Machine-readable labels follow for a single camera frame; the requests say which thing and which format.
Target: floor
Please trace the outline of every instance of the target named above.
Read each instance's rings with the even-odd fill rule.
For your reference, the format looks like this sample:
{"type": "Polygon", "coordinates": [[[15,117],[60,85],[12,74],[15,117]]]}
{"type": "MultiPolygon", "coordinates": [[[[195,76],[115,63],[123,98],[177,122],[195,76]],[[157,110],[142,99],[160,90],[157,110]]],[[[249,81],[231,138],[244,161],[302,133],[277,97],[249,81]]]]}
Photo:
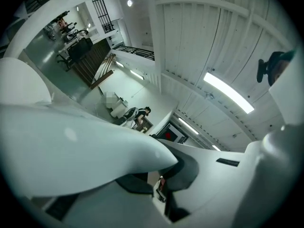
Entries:
{"type": "Polygon", "coordinates": [[[64,42],[59,33],[54,33],[56,41],[48,38],[42,30],[25,48],[25,53],[37,68],[63,93],[87,108],[95,115],[113,122],[115,119],[109,114],[100,90],[91,90],[85,82],[73,71],[66,72],[66,65],[57,62],[57,52],[62,49],[64,42]]]}

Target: metal railing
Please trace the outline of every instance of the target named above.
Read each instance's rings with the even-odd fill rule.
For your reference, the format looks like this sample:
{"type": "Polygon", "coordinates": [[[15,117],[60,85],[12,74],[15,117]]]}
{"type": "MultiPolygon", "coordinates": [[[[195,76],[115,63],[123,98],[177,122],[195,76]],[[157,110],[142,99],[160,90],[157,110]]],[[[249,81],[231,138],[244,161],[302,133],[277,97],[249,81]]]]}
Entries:
{"type": "Polygon", "coordinates": [[[104,32],[109,33],[110,31],[113,31],[113,24],[105,7],[104,0],[92,0],[92,2],[94,4],[100,23],[104,28],[104,32]]]}
{"type": "Polygon", "coordinates": [[[114,50],[128,52],[128,53],[135,54],[135,55],[138,55],[138,56],[141,56],[141,57],[154,61],[154,52],[148,51],[145,49],[126,47],[126,46],[117,46],[114,48],[114,50]]]}

